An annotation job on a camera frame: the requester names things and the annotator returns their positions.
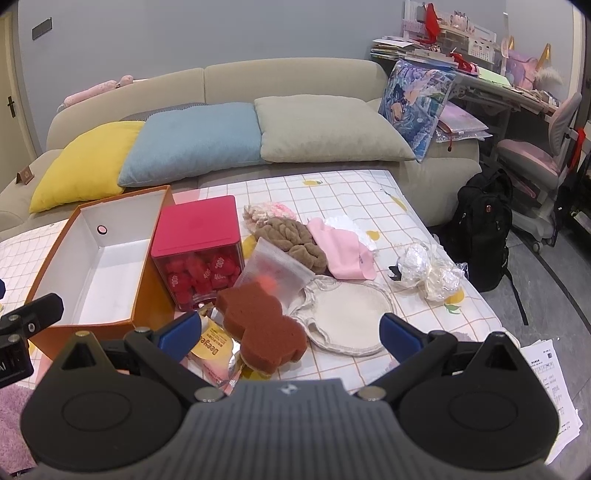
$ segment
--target plastic bag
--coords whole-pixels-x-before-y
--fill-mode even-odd
[[[463,133],[458,133],[458,134],[448,134],[448,133],[445,133],[440,128],[436,128],[435,134],[433,135],[433,140],[435,140],[436,143],[444,143],[444,142],[449,142],[450,137],[455,142],[455,141],[460,141],[460,140],[468,140],[469,138],[476,138],[477,140],[484,140],[485,138],[492,137],[492,135],[489,132],[486,132],[484,130],[480,131],[480,132],[463,132]]]
[[[458,292],[464,269],[438,254],[439,245],[416,241],[398,260],[400,283],[405,287],[421,287],[427,300],[443,301]]]
[[[281,302],[285,313],[300,290],[314,276],[312,270],[264,238],[259,238],[234,286],[239,287],[253,281],[259,282],[269,295],[273,295]]]

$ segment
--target desk chair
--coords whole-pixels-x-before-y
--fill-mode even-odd
[[[525,190],[530,196],[529,202],[523,202],[523,196],[521,200],[519,195],[514,196],[511,205],[513,225],[531,233],[538,242],[543,239],[548,240],[548,243],[552,242],[550,239],[554,233],[554,201],[558,187],[568,173],[566,152],[571,135],[576,134],[569,125],[581,103],[581,98],[580,93],[575,93],[552,115],[548,125],[552,155],[528,142],[516,140],[501,140],[496,146],[499,161],[507,168],[515,188]],[[534,189],[523,189],[524,182],[520,181],[520,177],[533,184]],[[534,249],[539,248],[539,243],[534,244]]]

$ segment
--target door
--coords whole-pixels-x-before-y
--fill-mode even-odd
[[[35,159],[15,81],[11,15],[0,16],[0,190]]]

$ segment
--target beige sofa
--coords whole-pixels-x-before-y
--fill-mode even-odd
[[[155,77],[73,105],[56,115],[47,135],[47,151],[31,164],[35,178],[26,186],[12,182],[0,194],[0,239],[68,218],[76,204],[29,214],[33,192],[43,174],[62,149],[78,135],[98,125],[118,121],[133,113],[190,102],[253,102],[263,96],[309,93],[362,99],[377,109],[387,77],[371,61],[352,59],[270,59],[212,65]],[[427,225],[451,218],[456,194],[480,171],[478,142],[432,142],[422,164],[322,163],[267,164],[215,171],[173,183],[174,191],[214,186],[236,181],[315,171],[388,169],[419,217]]]

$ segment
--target red lid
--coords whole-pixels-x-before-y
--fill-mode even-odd
[[[160,212],[152,257],[224,247],[240,241],[232,195],[165,207]]]

